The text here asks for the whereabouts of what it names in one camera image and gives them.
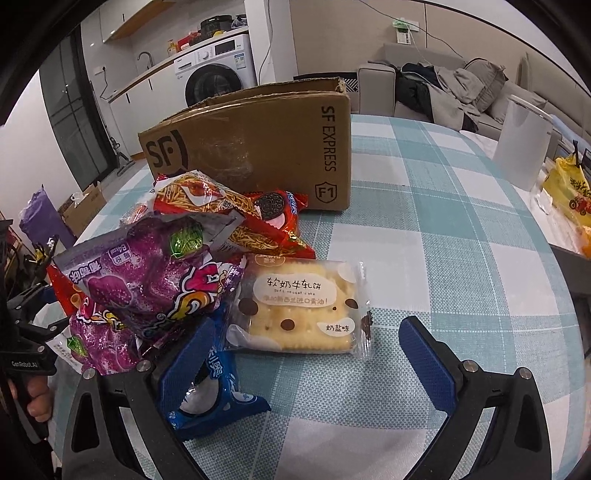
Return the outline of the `left hand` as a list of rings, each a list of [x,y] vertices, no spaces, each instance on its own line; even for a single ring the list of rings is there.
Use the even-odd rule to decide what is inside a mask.
[[[27,403],[28,413],[38,422],[47,422],[52,417],[53,393],[46,376],[29,376],[24,386],[30,401]]]

